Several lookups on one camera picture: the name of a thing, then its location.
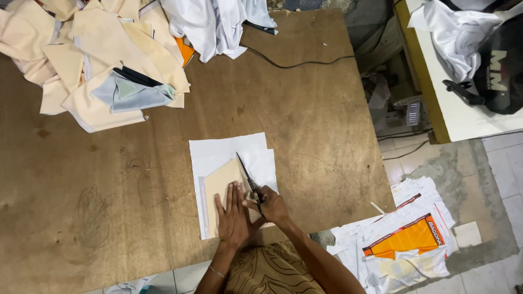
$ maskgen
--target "pile of paper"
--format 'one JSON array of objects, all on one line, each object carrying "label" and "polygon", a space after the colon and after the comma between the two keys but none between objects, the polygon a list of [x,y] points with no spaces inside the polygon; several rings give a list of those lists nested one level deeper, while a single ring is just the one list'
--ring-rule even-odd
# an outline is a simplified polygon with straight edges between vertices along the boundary
[{"label": "pile of paper", "polygon": [[427,278],[449,275],[445,258],[457,249],[456,223],[431,178],[391,187],[394,212],[331,229],[331,254],[369,294],[395,293]]},{"label": "pile of paper", "polygon": [[[244,191],[249,190],[236,153],[257,185],[267,185],[278,191],[274,151],[267,149],[265,133],[221,140],[189,141],[189,149],[202,240],[217,236],[218,220],[213,195],[219,193],[222,205],[227,209],[225,192],[228,183],[237,180]],[[254,210],[249,212],[251,221],[260,217]]]},{"label": "pile of paper", "polygon": [[254,0],[14,0],[0,9],[0,52],[42,87],[41,114],[69,111],[92,133],[183,108],[195,49],[236,57],[246,19],[276,26]]}]

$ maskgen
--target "paper stack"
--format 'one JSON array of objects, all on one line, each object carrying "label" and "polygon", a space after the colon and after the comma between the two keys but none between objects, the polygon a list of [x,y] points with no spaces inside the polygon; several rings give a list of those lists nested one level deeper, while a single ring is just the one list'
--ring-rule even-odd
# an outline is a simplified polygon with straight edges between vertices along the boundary
[{"label": "paper stack", "polygon": [[457,249],[456,223],[431,178],[391,187],[394,212],[333,228],[342,263],[369,294],[395,293],[427,278],[448,276],[445,258]]},{"label": "paper stack", "polygon": [[[222,204],[227,209],[225,196],[228,183],[237,180],[244,191],[250,190],[236,152],[256,184],[267,185],[278,192],[274,151],[267,149],[265,133],[221,140],[189,141],[189,149],[202,240],[218,236],[218,218],[213,195],[219,193]],[[257,211],[249,212],[251,221],[260,217]]]}]

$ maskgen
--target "tiled floor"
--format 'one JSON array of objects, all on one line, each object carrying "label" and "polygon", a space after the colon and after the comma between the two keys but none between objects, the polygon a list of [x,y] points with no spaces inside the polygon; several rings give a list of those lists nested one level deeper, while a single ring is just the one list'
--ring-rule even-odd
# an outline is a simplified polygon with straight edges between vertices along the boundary
[{"label": "tiled floor", "polygon": [[[404,131],[410,131],[410,128],[387,129],[377,135]],[[383,140],[379,142],[379,146],[382,156],[387,159],[408,153],[426,140],[428,136],[424,134],[410,138]],[[483,142],[517,244],[523,250],[523,133],[483,139]],[[398,183],[404,174],[411,173],[426,160],[438,154],[439,146],[425,144],[413,154],[384,161],[390,184]],[[523,284],[522,252],[502,261],[471,269],[450,279],[434,282],[408,294],[515,294],[514,286]],[[168,271],[158,275],[151,284],[162,289],[162,293],[193,293],[209,263]],[[98,290],[90,294],[105,294],[105,292]]]}]

